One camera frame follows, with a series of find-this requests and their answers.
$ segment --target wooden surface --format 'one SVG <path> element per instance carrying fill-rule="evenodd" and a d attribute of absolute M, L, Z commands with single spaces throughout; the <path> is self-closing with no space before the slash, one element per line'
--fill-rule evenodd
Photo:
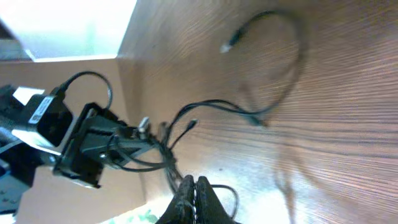
<path fill-rule="evenodd" d="M 269 127 L 197 109 L 175 132 L 199 119 L 175 148 L 178 167 L 234 187 L 239 222 L 397 223 L 396 2 L 138 1 L 119 60 L 130 120 L 149 116 L 155 126 L 211 98 L 247 109 L 270 103 L 291 77 L 297 43 L 289 24 L 259 21 L 232 51 L 219 47 L 255 13 L 295 9 L 308 21 L 308 61 L 266 116 Z M 142 178 L 147 201 L 171 197 L 162 171 Z M 231 211 L 232 196 L 217 193 Z"/>

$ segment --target label on motor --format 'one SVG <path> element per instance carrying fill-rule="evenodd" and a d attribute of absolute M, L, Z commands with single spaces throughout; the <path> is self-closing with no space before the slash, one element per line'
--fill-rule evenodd
<path fill-rule="evenodd" d="M 42 119 L 43 114 L 50 106 L 52 100 L 54 99 L 53 96 L 46 96 L 43 101 L 40 103 L 39 107 L 36 109 L 35 113 L 33 113 L 32 117 L 30 117 L 28 123 L 29 124 L 37 124 L 40 119 Z"/>

